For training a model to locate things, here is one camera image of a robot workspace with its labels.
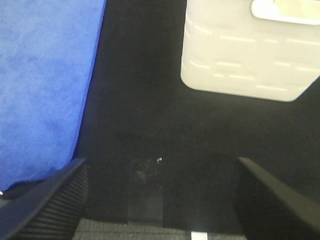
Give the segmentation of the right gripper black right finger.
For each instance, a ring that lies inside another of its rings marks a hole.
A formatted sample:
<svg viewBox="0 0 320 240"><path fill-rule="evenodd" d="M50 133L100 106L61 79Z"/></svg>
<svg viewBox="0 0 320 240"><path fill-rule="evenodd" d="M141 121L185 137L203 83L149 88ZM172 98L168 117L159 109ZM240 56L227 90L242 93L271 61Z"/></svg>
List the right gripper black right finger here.
<svg viewBox="0 0 320 240"><path fill-rule="evenodd" d="M232 206L248 240L318 240L320 206L249 158L234 163Z"/></svg>

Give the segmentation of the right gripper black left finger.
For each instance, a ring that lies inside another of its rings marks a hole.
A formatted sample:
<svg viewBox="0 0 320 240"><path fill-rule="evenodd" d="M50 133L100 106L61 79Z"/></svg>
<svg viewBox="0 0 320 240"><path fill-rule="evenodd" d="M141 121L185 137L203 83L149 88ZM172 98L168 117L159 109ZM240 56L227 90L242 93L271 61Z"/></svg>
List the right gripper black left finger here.
<svg viewBox="0 0 320 240"><path fill-rule="evenodd" d="M89 194L88 165L72 160L52 177L0 208L2 240L71 240Z"/></svg>

